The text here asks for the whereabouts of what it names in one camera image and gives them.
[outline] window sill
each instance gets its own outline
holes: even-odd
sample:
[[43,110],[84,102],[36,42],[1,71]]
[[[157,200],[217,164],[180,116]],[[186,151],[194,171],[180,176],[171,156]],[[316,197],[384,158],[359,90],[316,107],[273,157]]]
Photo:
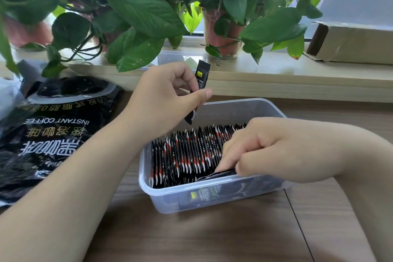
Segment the window sill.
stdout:
[[[198,40],[186,41],[178,51],[203,52]],[[16,60],[46,59],[40,53],[14,53]],[[235,60],[209,59],[211,71],[207,86],[215,95],[297,98],[334,101],[393,102],[393,66],[358,63],[321,63],[307,56],[298,61],[284,52],[263,53],[257,65],[242,52]],[[106,79],[125,90],[134,90],[144,71],[118,73],[104,58],[90,64],[72,62],[64,75],[76,72]],[[0,76],[6,77],[4,64]]]

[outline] wooden desk surface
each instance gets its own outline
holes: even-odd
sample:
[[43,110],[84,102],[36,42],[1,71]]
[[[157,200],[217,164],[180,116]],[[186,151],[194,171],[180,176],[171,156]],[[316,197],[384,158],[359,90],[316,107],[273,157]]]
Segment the wooden desk surface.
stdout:
[[[393,104],[272,101],[288,117],[354,124],[393,141]],[[375,262],[333,179],[162,215],[139,188],[138,166],[135,159],[85,261]]]

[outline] white plastic bag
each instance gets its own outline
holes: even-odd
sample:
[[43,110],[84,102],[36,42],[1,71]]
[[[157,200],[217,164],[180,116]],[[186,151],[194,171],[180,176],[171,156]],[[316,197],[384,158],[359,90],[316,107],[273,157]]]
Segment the white plastic bag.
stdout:
[[24,99],[19,88],[19,81],[0,78],[0,120]]

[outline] plastic storage box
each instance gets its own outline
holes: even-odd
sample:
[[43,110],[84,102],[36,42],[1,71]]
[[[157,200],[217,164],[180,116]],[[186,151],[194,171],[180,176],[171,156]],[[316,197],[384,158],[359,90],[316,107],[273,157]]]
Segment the plastic storage box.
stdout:
[[[182,121],[174,130],[212,124],[243,124],[254,117],[285,117],[272,102],[263,98],[211,102],[198,108],[193,125]],[[174,213],[261,195],[289,187],[292,183],[270,175],[232,175],[163,189],[150,188],[151,143],[140,155],[139,185],[160,213]]]

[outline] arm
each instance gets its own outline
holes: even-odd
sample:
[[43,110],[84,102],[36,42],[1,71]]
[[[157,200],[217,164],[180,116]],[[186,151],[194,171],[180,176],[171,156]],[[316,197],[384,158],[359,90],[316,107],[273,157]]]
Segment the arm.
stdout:
[[334,177],[378,262],[393,256],[393,145],[364,129],[328,122],[256,118],[224,145],[216,171],[270,174],[306,183]]
[[82,261],[132,158],[211,95],[185,63],[145,72],[114,121],[0,216],[1,260]]

